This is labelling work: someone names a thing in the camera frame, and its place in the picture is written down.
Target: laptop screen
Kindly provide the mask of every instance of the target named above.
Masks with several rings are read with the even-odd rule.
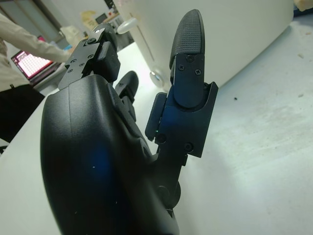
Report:
[[[42,36],[39,36],[38,40],[45,41]],[[34,56],[26,51],[19,51],[11,59],[28,80],[53,63],[50,60]]]

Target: white appliance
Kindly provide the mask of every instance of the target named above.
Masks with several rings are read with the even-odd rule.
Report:
[[[270,45],[293,18],[292,0],[115,0],[114,3],[126,20],[126,29],[133,26],[130,32],[152,71],[150,76],[165,90],[170,87],[169,59],[174,35],[189,10],[198,9],[202,14],[205,81],[215,81],[218,86]]]

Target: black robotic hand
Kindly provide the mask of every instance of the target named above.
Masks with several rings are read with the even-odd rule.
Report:
[[[145,131],[135,123],[138,78],[117,84],[120,63],[109,25],[81,41],[45,103],[41,162],[46,193],[65,235],[178,235],[173,208],[181,166],[201,157],[218,88],[204,83],[204,30],[198,10],[176,32],[172,87],[156,96]]]

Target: person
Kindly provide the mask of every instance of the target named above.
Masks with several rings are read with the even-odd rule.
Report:
[[[34,56],[65,62],[70,53],[40,41],[0,13],[0,138],[11,142],[44,96],[11,68],[4,41]]]
[[[313,8],[313,0],[294,0],[294,4],[300,11],[305,11]]]

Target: person's hand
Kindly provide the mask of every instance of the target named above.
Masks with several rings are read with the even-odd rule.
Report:
[[[293,0],[300,11],[313,8],[313,0]]]
[[[72,47],[72,48],[68,49],[67,51],[68,51],[70,54],[72,54],[72,53],[74,52],[75,48],[76,48],[76,47]]]

